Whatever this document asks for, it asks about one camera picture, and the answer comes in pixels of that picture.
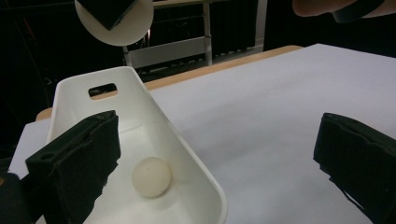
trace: white plastic tray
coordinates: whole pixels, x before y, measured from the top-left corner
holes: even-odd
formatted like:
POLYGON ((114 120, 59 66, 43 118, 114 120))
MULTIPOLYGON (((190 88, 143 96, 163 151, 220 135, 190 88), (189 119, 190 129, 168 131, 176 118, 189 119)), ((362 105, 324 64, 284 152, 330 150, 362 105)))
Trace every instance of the white plastic tray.
POLYGON ((223 190, 131 67, 111 68, 60 82, 47 143, 80 120, 113 109, 120 119, 121 158, 85 223, 224 223, 227 204, 223 190), (117 95, 93 100, 89 89, 106 84, 115 84, 117 95), (168 162, 173 176, 169 190, 153 199, 141 196, 132 184, 134 167, 149 156, 168 162))

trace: white ball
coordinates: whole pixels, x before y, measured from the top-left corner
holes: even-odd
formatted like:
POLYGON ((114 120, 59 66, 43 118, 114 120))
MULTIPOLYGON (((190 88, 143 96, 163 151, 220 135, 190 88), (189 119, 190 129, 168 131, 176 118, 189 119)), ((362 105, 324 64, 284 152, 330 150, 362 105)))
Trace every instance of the white ball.
POLYGON ((132 172, 134 188, 145 197, 163 194, 171 183, 172 175, 168 164, 156 157, 139 162, 132 172))

